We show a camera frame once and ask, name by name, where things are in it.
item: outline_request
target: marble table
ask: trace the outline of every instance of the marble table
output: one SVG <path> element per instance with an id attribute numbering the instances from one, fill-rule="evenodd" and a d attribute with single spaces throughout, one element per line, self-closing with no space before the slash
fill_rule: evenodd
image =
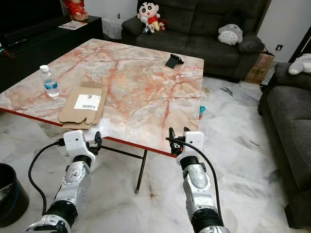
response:
<path id="1" fill-rule="evenodd" d="M 100 82 L 108 86 L 103 118 L 112 130 L 107 138 L 170 156 L 169 127 L 176 135 L 184 126 L 198 129 L 204 61 L 181 55 L 185 63 L 171 69 L 164 65 L 169 57 L 168 52 L 91 39 L 49 64 L 59 83 L 58 97 L 45 93 L 38 70 L 0 94 L 0 110 L 62 126 L 58 115 L 72 88 Z"/>

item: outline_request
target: cardboard box on floor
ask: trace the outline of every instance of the cardboard box on floor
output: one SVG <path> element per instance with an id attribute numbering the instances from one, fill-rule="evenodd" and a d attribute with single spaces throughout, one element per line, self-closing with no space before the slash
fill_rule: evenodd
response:
<path id="1" fill-rule="evenodd" d="M 244 79 L 248 83 L 261 84 L 266 77 L 275 56 L 269 51 L 262 52 L 258 60 Z"/>
<path id="2" fill-rule="evenodd" d="M 66 129 L 90 129 L 103 115 L 108 92 L 96 82 L 82 82 L 71 91 L 58 119 Z"/>

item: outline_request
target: black cable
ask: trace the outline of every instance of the black cable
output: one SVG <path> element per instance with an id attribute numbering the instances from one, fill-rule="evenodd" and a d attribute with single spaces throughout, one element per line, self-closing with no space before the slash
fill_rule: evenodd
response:
<path id="1" fill-rule="evenodd" d="M 41 195 L 42 197 L 42 201 L 43 201 L 43 209 L 42 209 L 42 215 L 45 215 L 45 212 L 47 210 L 47 199 L 45 197 L 44 192 L 35 184 L 35 182 L 33 181 L 33 178 L 31 177 L 31 171 L 33 169 L 33 166 L 35 164 L 35 161 L 37 160 L 37 158 L 39 157 L 39 155 L 46 150 L 49 147 L 52 146 L 56 146 L 59 145 L 59 141 L 58 142 L 54 142 L 52 144 L 49 144 L 48 146 L 46 146 L 45 148 L 43 148 L 42 150 L 39 151 L 39 153 L 34 157 L 33 161 L 31 162 L 30 166 L 29 166 L 29 170 L 28 170 L 28 179 L 30 181 L 30 183 L 33 185 L 33 187 L 38 191 L 38 193 Z"/>
<path id="2" fill-rule="evenodd" d="M 179 141 L 179 140 L 171 139 L 169 137 L 166 137 L 165 139 L 194 149 L 196 152 L 198 152 L 206 160 L 206 162 L 208 163 L 208 165 L 209 165 L 209 167 L 210 167 L 210 169 L 211 169 L 211 171 L 213 173 L 214 184 L 215 184 L 215 191 L 216 191 L 216 202 L 217 202 L 218 214 L 219 214 L 220 219 L 223 222 L 222 212 L 220 210 L 220 201 L 219 201 L 219 191 L 218 191 L 217 177 L 216 177 L 216 172 L 214 170 L 214 167 L 213 167 L 212 163 L 203 154 L 203 152 L 201 152 L 197 147 L 194 147 L 193 145 L 191 145 L 189 143 L 186 143 L 186 142 L 182 142 L 182 141 Z"/>

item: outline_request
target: red table edge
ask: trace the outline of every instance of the red table edge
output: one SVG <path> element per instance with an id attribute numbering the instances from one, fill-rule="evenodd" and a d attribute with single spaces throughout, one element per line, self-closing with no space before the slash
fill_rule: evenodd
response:
<path id="1" fill-rule="evenodd" d="M 44 119 L 41 119 L 41 118 L 38 118 L 38 117 L 26 115 L 26 114 L 23 114 L 23 113 L 14 112 L 14 111 L 11 111 L 11 110 L 8 110 L 8 109 L 4 109 L 4 108 L 0 108 L 0 111 L 4 111 L 4 112 L 7 112 L 7 113 L 12 113 L 12 114 L 15 114 L 15 115 L 19 115 L 19 116 L 26 117 L 26 118 L 33 119 L 33 120 L 37 120 L 37 121 L 41 121 L 41 122 L 48 123 L 48 124 L 51 124 L 51 125 L 56 125 L 56 126 L 60 126 L 60 127 L 63 126 L 60 123 L 56 123 L 56 122 L 53 122 L 53 121 L 50 121 L 50 120 L 44 120 Z M 150 148 L 150 147 L 145 147 L 145 146 L 142 146 L 142 145 L 139 145 L 139 144 L 136 144 L 136 143 L 124 141 L 124 140 L 117 139 L 117 138 L 114 138 L 114 137 L 105 137 L 105 139 L 108 139 L 108 140 L 111 140 L 111 141 L 115 141 L 115 142 L 120 142 L 120 143 L 123 143 L 123 144 L 127 144 L 129 146 L 140 148 L 140 149 L 149 150 L 149 151 L 152 151 L 152 152 L 155 152 L 155 153 L 159 153 L 159 154 L 163 154 L 163 155 L 166 155 L 166 156 L 169 156 L 169 157 L 172 157 L 172 158 L 176 158 L 176 156 L 172 155 L 171 153 L 168 153 L 168 152 L 165 152 L 165 151 L 161 151 L 161 150 L 157 150 L 157 149 L 153 149 L 153 148 Z"/>

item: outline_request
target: white bottle cap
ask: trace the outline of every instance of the white bottle cap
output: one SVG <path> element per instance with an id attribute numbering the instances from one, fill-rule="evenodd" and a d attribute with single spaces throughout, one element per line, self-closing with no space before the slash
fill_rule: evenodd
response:
<path id="1" fill-rule="evenodd" d="M 42 72 L 48 72 L 49 71 L 49 67 L 47 65 L 43 65 L 43 66 L 40 66 L 40 70 Z"/>

